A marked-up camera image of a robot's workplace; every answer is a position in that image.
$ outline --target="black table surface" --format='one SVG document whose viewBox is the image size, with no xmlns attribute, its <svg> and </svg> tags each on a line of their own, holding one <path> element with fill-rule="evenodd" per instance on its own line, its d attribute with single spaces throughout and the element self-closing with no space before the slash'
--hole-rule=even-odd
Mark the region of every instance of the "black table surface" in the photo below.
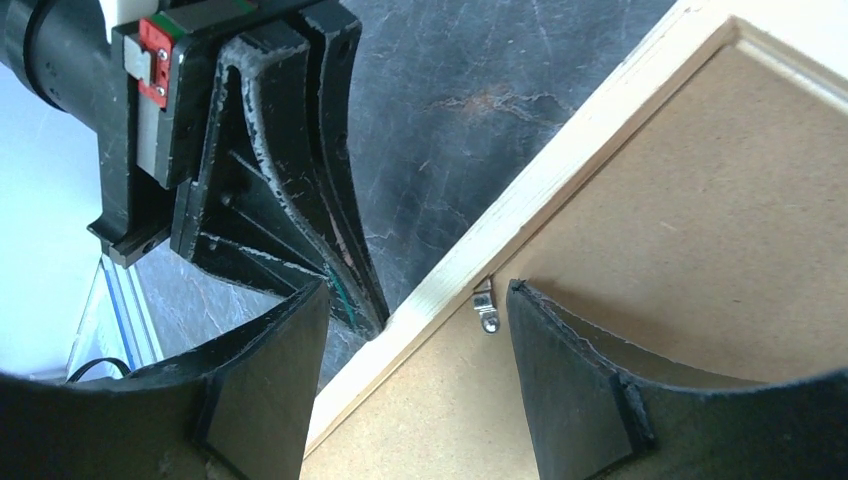
<svg viewBox="0 0 848 480">
<path fill-rule="evenodd" d="M 350 97 L 354 183 L 394 310 L 674 2 L 342 3 L 364 28 Z M 277 301 L 184 263 L 162 248 L 138 263 L 166 355 Z M 334 323 L 322 384 L 362 344 Z"/>
</svg>

